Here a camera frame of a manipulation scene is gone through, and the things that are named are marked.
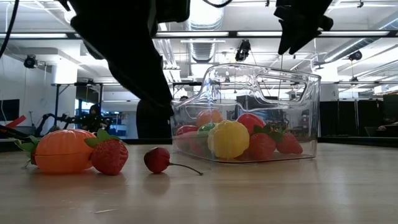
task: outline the transparent plastic container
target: transparent plastic container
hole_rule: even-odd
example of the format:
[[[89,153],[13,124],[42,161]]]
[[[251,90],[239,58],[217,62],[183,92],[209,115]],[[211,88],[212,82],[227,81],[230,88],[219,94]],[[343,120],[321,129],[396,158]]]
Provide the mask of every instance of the transparent plastic container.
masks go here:
[[[198,94],[173,102],[174,151],[229,163],[313,158],[320,79],[240,63],[211,67]]]

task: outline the yellow plastic fruit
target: yellow plastic fruit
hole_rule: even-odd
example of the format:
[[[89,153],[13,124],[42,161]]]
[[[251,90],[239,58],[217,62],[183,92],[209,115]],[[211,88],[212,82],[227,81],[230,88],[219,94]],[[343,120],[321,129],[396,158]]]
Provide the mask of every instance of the yellow plastic fruit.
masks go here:
[[[249,147],[248,129],[237,121],[222,121],[209,131],[207,145],[215,156],[233,159]]]

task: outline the ventilation duct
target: ventilation duct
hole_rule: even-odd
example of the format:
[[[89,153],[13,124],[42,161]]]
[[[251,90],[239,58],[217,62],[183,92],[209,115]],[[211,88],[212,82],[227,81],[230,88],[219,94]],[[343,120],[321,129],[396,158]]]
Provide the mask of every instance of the ventilation duct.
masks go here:
[[[192,0],[190,17],[187,21],[187,30],[220,30],[223,22],[223,8],[215,8],[202,0]],[[210,62],[215,54],[215,43],[191,43],[189,45],[192,60],[198,63]]]
[[[398,11],[391,14],[389,17],[383,19],[381,22],[372,26],[370,30],[397,30],[398,29]],[[332,63],[341,58],[347,57],[350,54],[358,51],[359,49],[374,43],[379,40],[380,37],[353,39],[347,43],[339,46],[335,50],[328,52],[325,55],[319,55],[319,62],[315,62],[315,65],[323,65],[325,63]],[[309,66],[310,62],[302,63],[297,67],[297,70],[303,70]]]

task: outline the wire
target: wire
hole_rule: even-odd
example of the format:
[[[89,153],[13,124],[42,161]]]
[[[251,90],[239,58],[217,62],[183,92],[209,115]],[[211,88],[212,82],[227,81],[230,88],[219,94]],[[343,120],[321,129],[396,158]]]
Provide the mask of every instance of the wire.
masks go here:
[[[0,49],[0,58],[2,57],[4,52],[6,51],[6,47],[7,47],[7,44],[8,44],[8,40],[10,39],[12,27],[14,27],[15,18],[17,17],[18,5],[19,5],[19,0],[15,0],[14,9],[12,10],[10,24],[8,26],[6,37],[4,38],[4,42],[2,43],[2,46],[1,46],[1,49]]]
[[[211,6],[213,6],[213,7],[216,7],[216,8],[225,7],[225,6],[227,6],[229,3],[232,2],[232,0],[227,0],[227,1],[224,2],[223,4],[214,4],[214,3],[209,2],[208,0],[203,0],[203,1],[204,1],[205,3],[207,3],[207,4],[211,5]]]

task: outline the plastic fruit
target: plastic fruit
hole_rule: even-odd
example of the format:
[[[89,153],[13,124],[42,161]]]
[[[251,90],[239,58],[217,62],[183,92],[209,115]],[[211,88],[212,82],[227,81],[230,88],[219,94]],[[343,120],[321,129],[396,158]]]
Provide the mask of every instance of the plastic fruit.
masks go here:
[[[207,123],[219,123],[223,115],[218,110],[203,110],[197,116],[197,126],[202,127]]]
[[[249,147],[250,135],[237,121],[222,121],[209,131],[207,144],[215,156],[233,159]]]
[[[175,134],[179,137],[174,139],[178,149],[187,151],[190,147],[191,136],[196,135],[197,131],[198,127],[194,125],[184,125],[178,128]]]
[[[202,127],[200,127],[200,128],[198,129],[198,134],[203,133],[203,132],[205,132],[205,131],[210,131],[210,130],[212,130],[216,125],[217,125],[217,124],[215,124],[215,123],[208,123],[208,124],[205,124],[205,125],[203,125]]]
[[[163,172],[168,168],[168,166],[182,166],[197,172],[199,175],[203,175],[202,172],[199,172],[189,166],[171,163],[170,153],[163,147],[156,147],[145,153],[144,162],[147,168],[154,174]]]
[[[91,167],[93,149],[85,144],[86,138],[95,137],[79,129],[59,130],[45,135],[40,141],[16,144],[26,152],[30,162],[48,174],[72,174]]]
[[[196,127],[194,125],[184,125],[177,129],[177,132],[175,133],[175,135],[179,136],[181,134],[189,133],[192,131],[198,131],[198,127]]]
[[[252,113],[244,113],[239,116],[238,120],[236,121],[243,124],[248,129],[250,135],[254,133],[255,125],[259,126],[260,128],[263,128],[266,125],[266,123],[261,118]]]
[[[91,155],[93,167],[106,175],[118,175],[125,165],[129,151],[117,136],[110,136],[105,130],[99,129],[97,138],[85,139],[94,148]]]
[[[245,151],[249,157],[255,161],[269,159],[276,148],[275,141],[265,133],[253,134],[250,137],[249,148]]]
[[[285,133],[276,143],[276,149],[283,154],[301,154],[303,148],[292,133]]]

